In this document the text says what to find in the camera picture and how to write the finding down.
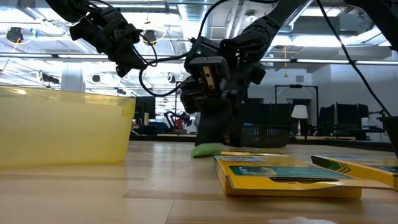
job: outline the translucent yellow container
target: translucent yellow container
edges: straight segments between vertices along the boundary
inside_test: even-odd
[[[126,157],[135,99],[0,85],[0,167]]]

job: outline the green sponge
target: green sponge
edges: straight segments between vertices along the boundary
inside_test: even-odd
[[[221,146],[221,144],[205,143],[205,144],[200,144],[199,146],[195,147],[191,152],[191,156],[192,156],[192,158],[205,157],[205,156],[217,156],[217,155],[221,155],[221,152],[223,150],[224,149]]]

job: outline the white lamp shade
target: white lamp shade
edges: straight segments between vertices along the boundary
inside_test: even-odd
[[[295,105],[292,113],[292,118],[308,119],[307,106]]]

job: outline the black basket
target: black basket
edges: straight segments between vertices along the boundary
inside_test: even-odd
[[[289,126],[243,126],[241,144],[242,147],[284,147],[287,145],[287,141],[289,140],[289,134]]]
[[[379,118],[383,122],[384,129],[387,131],[394,152],[398,158],[398,116]]]

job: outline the lamp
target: lamp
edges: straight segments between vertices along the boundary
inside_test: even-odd
[[[300,133],[301,119],[308,119],[307,106],[305,106],[305,105],[295,105],[294,109],[293,109],[293,112],[292,112],[292,118],[298,119],[298,127],[297,127],[298,133],[297,133],[297,135],[301,135],[301,133]]]

